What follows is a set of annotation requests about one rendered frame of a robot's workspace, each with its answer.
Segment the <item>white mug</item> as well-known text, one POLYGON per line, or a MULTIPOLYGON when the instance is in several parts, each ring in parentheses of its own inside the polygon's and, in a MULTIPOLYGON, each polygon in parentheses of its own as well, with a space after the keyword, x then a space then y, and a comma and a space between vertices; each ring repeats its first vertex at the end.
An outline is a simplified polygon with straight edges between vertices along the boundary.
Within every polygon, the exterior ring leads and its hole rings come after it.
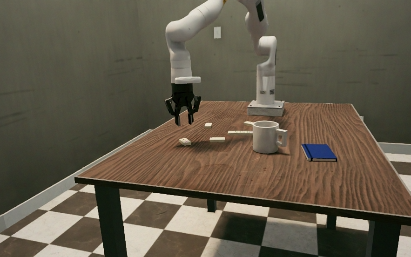
POLYGON ((253 123, 253 150, 255 152, 275 153, 278 146, 287 146, 287 130, 279 129, 277 122, 258 121, 253 123), (282 142, 278 141, 278 134, 282 134, 282 142))

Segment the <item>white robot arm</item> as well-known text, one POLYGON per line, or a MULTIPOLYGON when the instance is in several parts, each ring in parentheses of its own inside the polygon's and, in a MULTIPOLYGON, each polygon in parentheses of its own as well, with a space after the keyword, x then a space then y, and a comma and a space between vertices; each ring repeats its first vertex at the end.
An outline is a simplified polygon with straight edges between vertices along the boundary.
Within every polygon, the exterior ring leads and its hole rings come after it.
MULTIPOLYGON (((166 27, 166 41, 170 53, 171 83, 200 83, 201 77, 192 77, 190 53, 186 41, 201 29, 214 22, 228 0, 208 0, 192 10, 185 18, 173 21, 166 27)), ((256 103, 275 103, 276 46, 275 36, 264 36, 269 23, 263 0, 237 0, 246 6, 245 23, 252 39, 254 51, 269 58, 257 65, 256 103), (264 36, 264 37, 263 37, 264 36)))

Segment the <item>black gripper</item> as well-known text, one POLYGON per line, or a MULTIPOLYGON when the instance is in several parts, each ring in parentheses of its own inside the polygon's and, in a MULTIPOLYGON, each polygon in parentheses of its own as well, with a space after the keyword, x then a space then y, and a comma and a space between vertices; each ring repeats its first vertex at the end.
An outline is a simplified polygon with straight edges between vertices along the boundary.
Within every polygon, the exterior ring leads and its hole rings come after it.
POLYGON ((177 126, 180 126, 180 110, 181 107, 186 106, 188 110, 188 120, 191 125, 194 121, 193 114, 198 112, 201 97, 193 94, 193 84, 175 84, 171 83, 172 86, 172 95, 171 98, 165 99, 164 102, 166 107, 171 115, 175 116, 175 123, 177 126), (194 98, 194 106, 192 108, 192 100, 194 98), (171 104, 172 101, 175 103, 175 111, 173 111, 171 104))

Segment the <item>blue notebook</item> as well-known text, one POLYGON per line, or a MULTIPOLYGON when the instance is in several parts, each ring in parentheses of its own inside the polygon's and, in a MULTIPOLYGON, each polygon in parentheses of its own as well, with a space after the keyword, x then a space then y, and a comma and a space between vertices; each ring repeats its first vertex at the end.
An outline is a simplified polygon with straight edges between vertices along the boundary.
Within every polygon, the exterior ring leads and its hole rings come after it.
POLYGON ((327 144, 302 144, 303 152, 308 161, 337 162, 337 158, 327 144))

